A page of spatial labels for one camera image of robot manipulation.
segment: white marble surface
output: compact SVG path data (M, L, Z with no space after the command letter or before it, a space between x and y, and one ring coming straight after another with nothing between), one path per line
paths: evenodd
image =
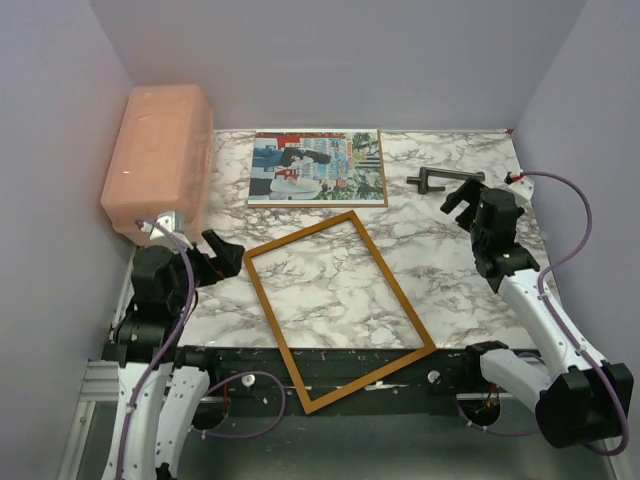
M346 209L249 209L253 132L219 132L209 226L247 249L318 223ZM356 212L438 347L501 340L533 343L520 322L475 271L469 237L440 212L445 193L418 195L405 177L423 165L481 170L497 185L518 161L504 133L383 133L388 208ZM456 181L433 180L448 185ZM547 258L531 212L518 240L542 264ZM291 347L416 348L418 335L384 282L355 229L344 224L255 261ZM275 347L243 270L200 291L180 343Z

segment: metal frame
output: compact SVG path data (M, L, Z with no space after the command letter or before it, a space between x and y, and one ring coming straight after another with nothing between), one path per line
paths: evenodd
M384 278L387 280L387 283L391 287L391 290L393 290L393 293L396 295L396 298L402 305L402 308L404 309L405 313L409 317L409 320L411 320L411 323L413 324L414 328L418 332L418 335L422 339L425 346L377 370L374 370L373 372L368 373L367 375L364 375L348 383L342 388L334 390L331 393L327 393L315 400L311 400L311 397L309 396L309 392L307 392L304 381L302 380L302 376L300 375L300 372L298 371L298 367L296 366L296 362L294 361L293 356L291 355L291 351L289 350L287 341L285 340L284 335L282 334L280 325L278 325L278 320L276 319L276 316L273 313L273 309L271 308L271 304L269 303L267 294L265 293L264 288L262 287L262 283L260 282L260 277L258 276L258 272L256 272L256 269L253 265L253 258L259 255L262 255L264 253L276 250L284 245L289 245L290 243L306 238L310 235L321 232L335 225L339 225L340 223L348 222L348 221L351 221L353 225L356 227L356 230L360 234L362 241L367 246L369 253L371 253L371 256L373 257L376 264L378 265L378 268L380 268L380 270L382 271ZM273 242L254 248L253 250L249 250L244 255L244 264L247 268L247 272L249 273L249 277L251 278L251 282L253 283L256 293L258 294L258 299L260 300L260 304L262 305L264 313L267 317L269 326L271 327L271 330L273 331L273 335L276 338L278 348L280 349L280 353L282 354L282 359L284 360L287 370L289 371L291 380L293 381L293 384L296 388L296 392L298 393L298 397L300 398L300 402L302 403L304 411L307 415L323 407L326 407L327 405L335 402L336 400L344 398L347 395L350 395L353 392L360 390L361 388L364 388L367 385L370 385L386 377L387 375L397 370L400 370L403 367L406 367L407 365L415 362L416 360L426 357L430 353L433 353L436 351L436 346L433 343L431 336L429 335L427 330L424 328L422 321L420 320L415 310L409 303L409 299L407 299L406 295L400 288L400 285L394 278L393 274L391 273L391 270L389 270L389 267L387 266L384 259L382 258L382 255L380 254L375 244L373 243L373 240L371 240L371 237L365 230L364 225L362 225L362 222L360 222L360 219L358 218L358 216L353 210L343 213L342 215L337 215L333 218L325 220L324 222L320 222L309 228L304 228L298 232L292 233L291 235L287 235L278 240L274 240Z

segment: white wall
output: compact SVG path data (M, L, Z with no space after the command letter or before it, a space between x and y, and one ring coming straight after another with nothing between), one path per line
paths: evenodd
M131 82L85 0L0 7L0 465L55 477L129 246L99 206Z
M524 168L564 174L593 206L594 232L556 274L576 323L611 361L640 379L640 3L590 0L515 131ZM534 197L552 259L579 241L580 201L552 181ZM630 412L640 472L640 393Z
M509 128L585 0L92 0L134 84L217 128Z

